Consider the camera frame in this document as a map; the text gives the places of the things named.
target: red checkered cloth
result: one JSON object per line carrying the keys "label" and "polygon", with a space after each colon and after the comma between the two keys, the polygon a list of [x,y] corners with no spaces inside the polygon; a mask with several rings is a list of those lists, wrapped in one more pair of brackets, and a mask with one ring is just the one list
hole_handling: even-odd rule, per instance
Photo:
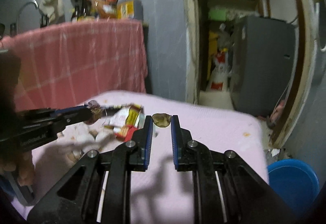
{"label": "red checkered cloth", "polygon": [[71,107],[110,90],[146,92],[139,21],[63,23],[6,37],[2,44],[22,60],[16,111]]}

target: white bag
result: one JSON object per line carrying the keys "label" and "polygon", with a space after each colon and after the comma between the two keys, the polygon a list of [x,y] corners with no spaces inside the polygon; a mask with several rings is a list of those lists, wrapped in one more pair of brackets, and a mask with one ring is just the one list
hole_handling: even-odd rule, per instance
{"label": "white bag", "polygon": [[207,91],[226,91],[228,89],[228,53],[219,52],[214,56],[215,68],[209,78]]}

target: yellow label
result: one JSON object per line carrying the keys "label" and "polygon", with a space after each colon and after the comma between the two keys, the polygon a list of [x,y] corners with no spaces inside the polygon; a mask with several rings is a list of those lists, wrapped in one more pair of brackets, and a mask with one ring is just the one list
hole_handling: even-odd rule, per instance
{"label": "yellow label", "polygon": [[133,19],[135,16],[134,12],[134,1],[128,1],[117,6],[118,11],[118,19],[121,18],[131,18]]}
{"label": "yellow label", "polygon": [[137,111],[134,108],[130,108],[129,109],[129,115],[128,115],[127,120],[126,120],[126,125],[135,125],[138,114],[139,114],[139,110]]}

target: pink table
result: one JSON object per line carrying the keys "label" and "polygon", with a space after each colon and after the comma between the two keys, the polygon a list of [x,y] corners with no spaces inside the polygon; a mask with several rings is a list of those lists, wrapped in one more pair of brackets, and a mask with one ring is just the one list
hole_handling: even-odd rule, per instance
{"label": "pink table", "polygon": [[[125,91],[106,92],[92,99],[101,105],[141,104],[146,115],[178,115],[181,127],[188,129],[193,139],[214,151],[233,149],[268,182],[262,131],[260,123],[252,116]],[[93,126],[101,126],[103,122],[101,119]],[[64,138],[68,139],[76,130],[73,125],[68,127],[64,130]],[[156,127],[155,131],[157,135],[153,137],[148,170],[132,173],[131,223],[193,223],[191,172],[174,169],[170,127]],[[71,166],[58,151],[63,142],[58,140],[33,151],[36,164],[34,190],[38,197],[44,195]],[[102,152],[112,150],[120,143],[114,140]],[[27,217],[31,207],[24,208],[17,201],[13,204]]]}

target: kitchen faucet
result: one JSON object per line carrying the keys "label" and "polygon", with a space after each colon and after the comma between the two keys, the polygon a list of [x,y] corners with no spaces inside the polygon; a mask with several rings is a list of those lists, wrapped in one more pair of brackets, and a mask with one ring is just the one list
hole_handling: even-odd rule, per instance
{"label": "kitchen faucet", "polygon": [[19,16],[20,16],[20,14],[22,13],[22,11],[25,9],[25,7],[26,7],[27,5],[30,5],[30,4],[34,4],[35,9],[38,10],[39,13],[40,13],[42,16],[46,16],[46,14],[44,14],[44,13],[40,10],[39,4],[37,3],[36,0],[30,0],[30,1],[26,2],[26,3],[25,3],[25,4],[24,4],[20,9],[19,9],[19,11],[18,11],[18,15],[17,15],[17,18],[16,18],[16,32],[14,32],[15,35],[18,34],[18,29],[19,29],[19,27],[18,27]]}

